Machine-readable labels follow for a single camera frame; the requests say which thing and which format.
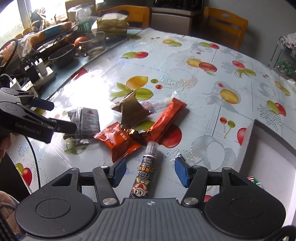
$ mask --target red snack wrapper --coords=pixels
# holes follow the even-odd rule
[[[115,163],[121,157],[127,157],[141,145],[123,132],[120,124],[115,122],[94,136],[111,148],[112,162]]]
[[[176,98],[172,99],[172,102],[167,109],[161,114],[153,126],[147,131],[150,136],[146,137],[145,140],[158,142],[160,138],[165,134],[168,127],[173,121],[173,118],[179,113],[180,110],[184,109],[187,104]]]

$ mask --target fruit pattern tablecloth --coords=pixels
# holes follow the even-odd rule
[[[51,101],[55,109],[46,117],[69,120],[67,111],[77,107],[97,109],[101,130],[120,120],[110,106],[130,91],[139,101],[164,101],[176,96],[187,103],[161,141],[157,157],[153,197],[182,198],[186,189],[174,171],[174,153],[190,165],[211,171],[232,167],[245,128],[258,119],[296,147],[296,88],[266,66],[246,55],[203,39],[146,29],[123,42],[73,75]],[[147,129],[164,109],[138,124]],[[103,144],[68,145],[55,133],[50,144],[32,140],[42,185],[67,169],[81,172],[111,165],[111,152]],[[127,158],[126,174],[115,189],[122,200],[129,196],[144,148]],[[14,163],[36,168],[28,144],[18,137],[9,151]],[[209,187],[208,195],[218,192]]]

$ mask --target human hand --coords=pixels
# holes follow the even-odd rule
[[[4,137],[1,141],[0,141],[0,163],[1,163],[1,159],[4,157],[5,155],[5,151],[9,148],[11,148],[12,146],[12,139],[11,139],[11,135],[9,135],[8,137]]]

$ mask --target black bowl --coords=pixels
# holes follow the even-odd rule
[[[58,67],[63,67],[73,61],[75,54],[75,45],[70,44],[55,51],[49,56],[48,60]]]

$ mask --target gray wall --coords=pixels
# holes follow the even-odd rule
[[[280,36],[296,32],[296,9],[286,0],[204,0],[249,21],[240,52],[268,65]]]

